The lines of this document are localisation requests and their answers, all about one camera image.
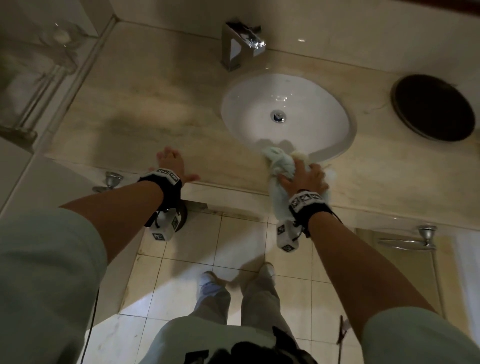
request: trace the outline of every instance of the wrist strap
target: wrist strap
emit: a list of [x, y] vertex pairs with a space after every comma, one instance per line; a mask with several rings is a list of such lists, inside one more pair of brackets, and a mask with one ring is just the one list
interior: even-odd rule
[[156, 183], [163, 192], [162, 204], [157, 208], [153, 215], [148, 219], [144, 226], [150, 227], [156, 220], [159, 211], [167, 211], [176, 208], [180, 202], [180, 190], [182, 182], [179, 176], [167, 168], [159, 168], [141, 176], [138, 182], [150, 181]]
[[310, 238], [308, 221], [317, 212], [328, 212], [342, 222], [317, 192], [301, 190], [293, 195], [288, 202], [290, 203], [288, 209], [292, 213], [295, 222], [303, 227], [303, 232], [307, 238]]

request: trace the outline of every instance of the cable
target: cable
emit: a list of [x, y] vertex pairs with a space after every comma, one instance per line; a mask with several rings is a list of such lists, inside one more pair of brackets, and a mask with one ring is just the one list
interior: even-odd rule
[[88, 342], [90, 340], [90, 335], [92, 334], [93, 321], [95, 320], [96, 304], [98, 303], [99, 293], [100, 293], [100, 289], [96, 292], [95, 305], [93, 306], [92, 322], [90, 323], [90, 331], [88, 331], [87, 341], [85, 342], [84, 353], [82, 354], [82, 359], [80, 361], [80, 364], [83, 364], [84, 362], [84, 357], [85, 357], [85, 353], [87, 352]]

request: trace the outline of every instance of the shoe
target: shoe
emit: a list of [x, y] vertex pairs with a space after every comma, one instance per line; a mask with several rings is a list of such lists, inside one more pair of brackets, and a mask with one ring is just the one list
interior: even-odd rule
[[270, 278], [275, 284], [275, 268], [272, 263], [265, 262], [258, 271], [258, 275]]
[[198, 277], [197, 300], [200, 297], [200, 292], [202, 291], [202, 288], [207, 284], [218, 284], [218, 279], [212, 271], [203, 272]]

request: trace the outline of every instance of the hand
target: hand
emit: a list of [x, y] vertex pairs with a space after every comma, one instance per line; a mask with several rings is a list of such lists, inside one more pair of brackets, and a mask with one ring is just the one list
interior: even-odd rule
[[289, 197], [292, 197], [299, 190], [309, 190], [318, 194], [328, 190], [328, 184], [324, 181], [325, 173], [318, 164], [312, 163], [310, 172], [307, 172], [303, 161], [294, 159], [294, 162], [295, 176], [293, 180], [290, 181], [283, 174], [277, 175], [278, 181], [287, 191]]
[[[185, 174], [185, 166], [183, 164], [183, 158], [180, 152], [176, 149], [172, 149], [170, 146], [166, 146], [163, 152], [156, 154], [156, 160], [159, 168], [167, 168], [174, 171], [177, 176], [180, 177], [182, 186], [187, 182], [199, 181], [200, 176], [198, 174]], [[154, 167], [150, 167], [149, 171], [156, 170]]]

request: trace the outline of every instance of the towel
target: towel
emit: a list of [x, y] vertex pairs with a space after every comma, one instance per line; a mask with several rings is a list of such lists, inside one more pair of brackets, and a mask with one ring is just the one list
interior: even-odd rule
[[[275, 146], [268, 146], [264, 148], [262, 153], [272, 162], [270, 165], [271, 177], [270, 181], [268, 182], [268, 193], [272, 199], [275, 217], [279, 221], [293, 221], [294, 218], [292, 213], [288, 209], [289, 197], [276, 176], [281, 173], [289, 179], [293, 178], [295, 175], [295, 162], [293, 161], [293, 158], [302, 160], [305, 163], [305, 170], [310, 171], [308, 157], [298, 151], [288, 155], [281, 148], [277, 148]], [[332, 168], [325, 168], [323, 171], [325, 173], [325, 182], [331, 184], [336, 177], [335, 171]], [[330, 191], [325, 191], [322, 194], [322, 198], [329, 203]]]

